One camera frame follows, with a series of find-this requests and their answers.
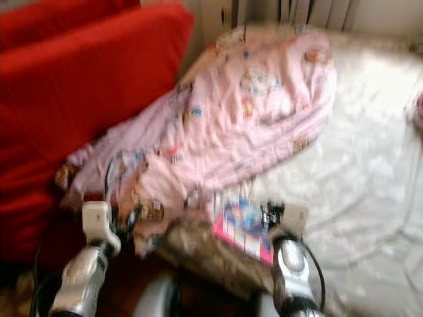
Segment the crumpled blanket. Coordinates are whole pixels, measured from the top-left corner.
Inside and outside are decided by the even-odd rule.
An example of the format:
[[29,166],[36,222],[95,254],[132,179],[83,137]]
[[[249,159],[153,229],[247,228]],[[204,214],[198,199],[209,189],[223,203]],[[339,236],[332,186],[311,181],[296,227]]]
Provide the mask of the crumpled blanket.
[[62,205],[80,206],[87,193],[103,192],[122,221],[141,206],[134,234],[148,241],[181,217],[213,222],[214,192],[318,136],[336,85],[325,35],[238,38],[223,52],[191,83],[72,154],[67,162],[82,169]]

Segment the curtain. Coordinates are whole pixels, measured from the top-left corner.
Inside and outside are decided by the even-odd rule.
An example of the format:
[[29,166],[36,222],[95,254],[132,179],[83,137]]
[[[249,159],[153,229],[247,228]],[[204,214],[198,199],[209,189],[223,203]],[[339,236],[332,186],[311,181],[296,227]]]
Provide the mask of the curtain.
[[351,31],[360,0],[280,0],[280,21]]

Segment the pink comforter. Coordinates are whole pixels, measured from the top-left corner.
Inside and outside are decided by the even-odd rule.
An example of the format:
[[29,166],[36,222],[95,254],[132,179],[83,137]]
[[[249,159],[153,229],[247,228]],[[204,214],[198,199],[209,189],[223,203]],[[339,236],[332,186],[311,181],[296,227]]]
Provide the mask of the pink comforter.
[[[321,132],[336,84],[324,35],[239,40],[216,54],[190,85],[71,155],[68,161],[83,169],[65,202],[80,204],[84,193],[103,192],[110,161],[137,153],[135,169],[117,168],[118,185],[108,194],[122,219],[143,206],[136,234],[160,234],[180,217],[213,221],[216,190],[274,166]],[[187,206],[187,198],[195,202]]]

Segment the colorful book cover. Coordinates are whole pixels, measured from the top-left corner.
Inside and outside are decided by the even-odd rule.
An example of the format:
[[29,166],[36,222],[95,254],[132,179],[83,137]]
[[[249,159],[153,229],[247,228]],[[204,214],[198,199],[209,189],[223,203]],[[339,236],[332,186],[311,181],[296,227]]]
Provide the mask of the colorful book cover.
[[248,200],[240,198],[226,203],[213,226],[213,233],[263,263],[273,264],[273,250],[267,228],[262,223],[262,212]]

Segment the bed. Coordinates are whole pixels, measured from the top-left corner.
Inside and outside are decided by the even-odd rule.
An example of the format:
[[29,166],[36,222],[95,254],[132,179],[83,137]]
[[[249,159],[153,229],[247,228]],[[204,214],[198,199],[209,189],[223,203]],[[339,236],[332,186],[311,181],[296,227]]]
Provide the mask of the bed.
[[[248,26],[223,35],[181,80],[188,84],[249,34],[291,38],[290,26]],[[319,259],[331,316],[419,316],[423,312],[422,133],[404,108],[423,89],[423,60],[404,42],[327,32],[338,72],[332,116],[294,157],[215,192],[214,218],[230,197],[306,205],[305,241]],[[135,250],[145,241],[135,235]],[[249,299],[273,290],[269,267],[217,240],[203,221],[180,220],[157,249],[162,257]],[[319,298],[317,272],[311,272]]]

